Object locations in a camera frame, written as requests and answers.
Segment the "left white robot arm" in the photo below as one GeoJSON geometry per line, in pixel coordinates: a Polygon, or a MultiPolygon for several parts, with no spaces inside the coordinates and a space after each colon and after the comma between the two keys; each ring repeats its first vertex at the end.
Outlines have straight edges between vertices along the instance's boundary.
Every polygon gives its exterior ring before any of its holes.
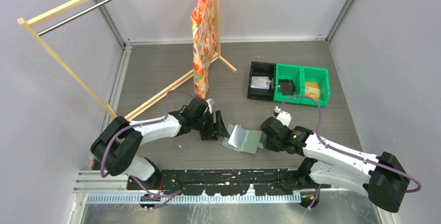
{"type": "Polygon", "coordinates": [[[129,121],[118,116],[102,131],[90,147],[100,163],[103,178],[125,174],[148,190],[159,185],[160,170],[146,157],[137,155],[139,147],[163,138],[198,131],[201,140],[230,136],[221,111],[212,110],[212,100],[193,98],[177,111],[146,121],[129,121]]]}

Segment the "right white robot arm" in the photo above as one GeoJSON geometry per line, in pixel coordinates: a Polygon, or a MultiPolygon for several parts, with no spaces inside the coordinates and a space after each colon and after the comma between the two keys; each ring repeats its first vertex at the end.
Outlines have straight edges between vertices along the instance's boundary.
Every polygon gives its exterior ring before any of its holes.
{"type": "Polygon", "coordinates": [[[290,129],[275,117],[266,119],[260,129],[266,135],[265,149],[304,157],[297,173],[300,186],[337,186],[366,196],[385,211],[399,211],[410,180],[395,155],[359,152],[302,126],[290,129]]]}

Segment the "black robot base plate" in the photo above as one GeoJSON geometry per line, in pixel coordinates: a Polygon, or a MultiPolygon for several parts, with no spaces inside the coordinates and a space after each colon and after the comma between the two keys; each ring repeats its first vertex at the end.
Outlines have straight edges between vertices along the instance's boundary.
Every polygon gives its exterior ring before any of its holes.
{"type": "Polygon", "coordinates": [[[164,169],[155,173],[142,185],[150,191],[161,190],[165,194],[181,191],[183,195],[209,196],[245,195],[254,190],[258,196],[288,195],[297,190],[317,189],[295,169],[164,169]]]}

